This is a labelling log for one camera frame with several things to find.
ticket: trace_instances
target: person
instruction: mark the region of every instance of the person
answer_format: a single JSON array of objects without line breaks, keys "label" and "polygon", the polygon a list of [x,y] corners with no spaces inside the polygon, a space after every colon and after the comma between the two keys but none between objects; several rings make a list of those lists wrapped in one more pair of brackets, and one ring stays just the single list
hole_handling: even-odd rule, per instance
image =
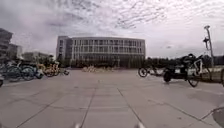
[{"label": "person", "polygon": [[185,80],[187,80],[187,71],[186,70],[187,70],[189,64],[191,64],[195,58],[196,57],[192,53],[190,53],[187,56],[183,56],[180,59],[180,63],[181,63],[181,65],[183,65],[183,67],[180,68],[180,73],[185,74],[185,76],[184,76]]}]

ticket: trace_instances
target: sky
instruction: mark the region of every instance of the sky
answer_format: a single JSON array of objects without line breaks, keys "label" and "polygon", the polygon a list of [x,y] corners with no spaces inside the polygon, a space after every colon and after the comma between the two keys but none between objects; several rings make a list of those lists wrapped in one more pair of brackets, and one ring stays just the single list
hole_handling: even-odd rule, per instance
[{"label": "sky", "polygon": [[141,38],[148,57],[224,55],[224,0],[0,0],[0,27],[23,51],[55,55],[58,35]]}]

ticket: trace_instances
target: building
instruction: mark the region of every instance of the building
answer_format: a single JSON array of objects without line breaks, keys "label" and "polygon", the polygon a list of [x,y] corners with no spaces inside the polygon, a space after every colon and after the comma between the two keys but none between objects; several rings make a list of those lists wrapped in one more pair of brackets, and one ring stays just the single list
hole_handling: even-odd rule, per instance
[{"label": "building", "polygon": [[50,54],[41,52],[25,52],[22,56],[24,60],[35,62],[39,59],[49,58]]},{"label": "building", "polygon": [[8,47],[12,33],[0,28],[0,59],[5,58],[8,54]]},{"label": "building", "polygon": [[59,36],[56,57],[74,63],[100,61],[130,67],[132,61],[145,59],[145,52],[143,39]]},{"label": "building", "polygon": [[22,47],[15,44],[8,45],[8,57],[10,59],[22,58]]}]

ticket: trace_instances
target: lamp post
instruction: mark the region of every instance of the lamp post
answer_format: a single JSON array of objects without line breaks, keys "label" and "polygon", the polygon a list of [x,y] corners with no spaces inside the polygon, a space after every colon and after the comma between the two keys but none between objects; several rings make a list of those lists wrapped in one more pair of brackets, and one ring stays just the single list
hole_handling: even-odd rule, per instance
[{"label": "lamp post", "polygon": [[211,36],[210,36],[210,31],[209,31],[210,26],[207,25],[204,27],[204,29],[207,31],[208,33],[208,39],[205,38],[204,42],[206,43],[206,47],[207,47],[207,41],[209,41],[209,47],[210,47],[210,52],[211,52],[211,65],[212,65],[212,72],[214,72],[214,54],[213,54],[213,49],[212,49],[212,42],[211,42]]}]

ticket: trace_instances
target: roof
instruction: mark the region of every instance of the roof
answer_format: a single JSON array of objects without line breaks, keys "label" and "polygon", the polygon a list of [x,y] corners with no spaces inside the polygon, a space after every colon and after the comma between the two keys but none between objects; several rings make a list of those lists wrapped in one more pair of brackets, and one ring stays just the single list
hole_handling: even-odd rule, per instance
[{"label": "roof", "polygon": [[125,38],[125,37],[71,37],[70,39],[113,39],[113,40],[121,40],[121,39],[126,39],[126,40],[141,40],[141,41],[145,41],[144,39],[138,39],[138,38]]}]

